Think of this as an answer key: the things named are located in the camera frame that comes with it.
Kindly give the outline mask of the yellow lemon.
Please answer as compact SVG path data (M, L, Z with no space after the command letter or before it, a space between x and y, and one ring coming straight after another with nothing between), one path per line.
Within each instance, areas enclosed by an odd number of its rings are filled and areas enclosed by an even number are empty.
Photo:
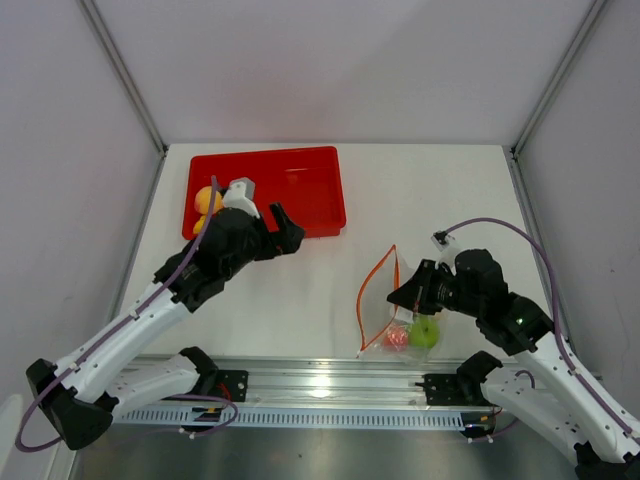
M192 233L194 235L199 235L201 232L203 232L206 229L210 220L211 220L210 216L202 215L193 226Z

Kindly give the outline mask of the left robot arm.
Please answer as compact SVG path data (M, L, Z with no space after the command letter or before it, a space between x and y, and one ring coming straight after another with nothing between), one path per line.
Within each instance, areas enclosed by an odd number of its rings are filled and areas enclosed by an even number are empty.
M155 366L123 370L156 337L189 317L246 265L298 251L305 231L283 207L269 207L270 231L259 214L225 207L205 218L198 236L155 273L128 312L93 339L55 361L36 360L26 371L40 409L70 450L100 438L117 418L164 399L213 401L232 396L214 361L200 348L182 349Z

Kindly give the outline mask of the clear zip top bag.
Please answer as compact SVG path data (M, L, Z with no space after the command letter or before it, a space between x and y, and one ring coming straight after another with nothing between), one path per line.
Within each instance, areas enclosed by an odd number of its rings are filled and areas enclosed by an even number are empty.
M360 347L357 357L362 360L394 360L410 365L422 364L440 350L444 344L447 315L437 313L434 317L440 327L440 338L431 349L408 347L401 352L386 350L382 343L386 330L391 325L404 325L408 332L417 315L409 310L390 304L387 295L409 279L411 270L396 246L391 246L365 277L356 297L356 318L360 332Z

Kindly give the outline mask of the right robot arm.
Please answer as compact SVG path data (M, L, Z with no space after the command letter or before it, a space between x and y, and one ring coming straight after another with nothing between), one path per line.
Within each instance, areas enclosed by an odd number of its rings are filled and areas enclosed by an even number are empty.
M424 260L387 299L415 313L446 309L474 318L490 343L542 385L521 384L501 361L480 351L457 370L464 401L507 410L562 453L580 479L638 478L638 420L556 338L549 316L509 290L488 251L462 251L453 266Z

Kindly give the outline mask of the large orange peach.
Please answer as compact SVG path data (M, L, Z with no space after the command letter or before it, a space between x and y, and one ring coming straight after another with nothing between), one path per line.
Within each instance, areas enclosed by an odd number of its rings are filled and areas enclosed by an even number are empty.
M213 213L222 209L224 207L223 197L212 186L206 186L196 193L194 208L200 215L206 215L210 207L213 207Z

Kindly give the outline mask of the red plastic bin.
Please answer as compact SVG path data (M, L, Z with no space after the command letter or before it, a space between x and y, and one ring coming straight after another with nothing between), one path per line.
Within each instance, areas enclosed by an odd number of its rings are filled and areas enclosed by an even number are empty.
M220 187L247 177L255 183L253 201L271 231L277 229L269 205L280 203L308 238L333 237L346 225L338 151L334 146L301 147L198 155L191 159L182 222L182 236L195 237L201 214L198 191L215 176Z

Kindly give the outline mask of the green apple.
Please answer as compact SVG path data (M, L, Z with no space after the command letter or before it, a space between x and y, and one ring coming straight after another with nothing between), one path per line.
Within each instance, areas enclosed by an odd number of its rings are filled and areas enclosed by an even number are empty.
M428 315L417 315L409 330L408 343L411 347L431 349L440 338L438 321Z

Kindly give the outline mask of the small pink peach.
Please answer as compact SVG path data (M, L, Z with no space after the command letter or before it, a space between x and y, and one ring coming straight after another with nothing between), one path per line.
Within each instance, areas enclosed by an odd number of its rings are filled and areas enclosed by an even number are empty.
M384 335L383 347L389 351L404 351L409 344L409 332L404 325L391 325Z

